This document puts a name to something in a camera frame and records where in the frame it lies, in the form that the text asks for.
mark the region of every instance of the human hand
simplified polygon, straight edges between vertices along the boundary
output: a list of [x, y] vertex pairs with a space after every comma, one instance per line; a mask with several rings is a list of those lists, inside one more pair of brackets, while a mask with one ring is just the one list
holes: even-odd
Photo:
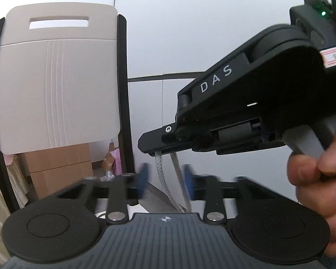
[[321, 181], [321, 173], [336, 176], [336, 133], [330, 147], [318, 161], [292, 153], [287, 163], [288, 179], [296, 186], [297, 199], [302, 205], [321, 214], [329, 224], [331, 237], [325, 253], [329, 257], [336, 257], [336, 178]]

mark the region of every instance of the white sticker with red border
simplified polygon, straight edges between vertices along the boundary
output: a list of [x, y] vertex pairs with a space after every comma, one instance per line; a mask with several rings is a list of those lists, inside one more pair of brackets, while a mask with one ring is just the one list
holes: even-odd
[[330, 68], [336, 65], [336, 47], [328, 48], [320, 51], [323, 57], [323, 64], [325, 68]]

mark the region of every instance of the white lettering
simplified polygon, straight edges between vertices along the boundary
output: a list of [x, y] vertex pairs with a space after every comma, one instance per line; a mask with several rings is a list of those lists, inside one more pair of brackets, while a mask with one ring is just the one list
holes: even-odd
[[216, 75], [213, 76], [213, 86], [215, 82], [220, 82], [220, 79]]
[[205, 92], [208, 89], [208, 84], [207, 82], [204, 82], [200, 85], [200, 88], [202, 89], [202, 93]]
[[231, 68], [229, 68], [229, 65], [226, 65], [223, 69], [225, 76], [229, 76], [231, 74]]

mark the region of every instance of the screw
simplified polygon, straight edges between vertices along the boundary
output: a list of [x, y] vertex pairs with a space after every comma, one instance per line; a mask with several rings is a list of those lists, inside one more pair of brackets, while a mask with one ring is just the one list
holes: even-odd
[[123, 212], [114, 211], [109, 213], [107, 217], [112, 221], [121, 221], [126, 217], [126, 215]]
[[207, 219], [210, 221], [221, 221], [224, 218], [224, 214], [214, 211], [207, 214]]

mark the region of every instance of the ribbed gray surface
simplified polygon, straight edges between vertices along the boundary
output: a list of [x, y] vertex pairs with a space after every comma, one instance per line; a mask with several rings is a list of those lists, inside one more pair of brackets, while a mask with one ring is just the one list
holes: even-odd
[[[171, 220], [164, 222], [162, 217]], [[135, 214], [128, 224], [110, 226], [89, 251], [56, 264], [31, 264], [14, 257], [4, 269], [324, 269], [317, 261], [281, 266], [241, 251], [221, 226], [191, 214]]]

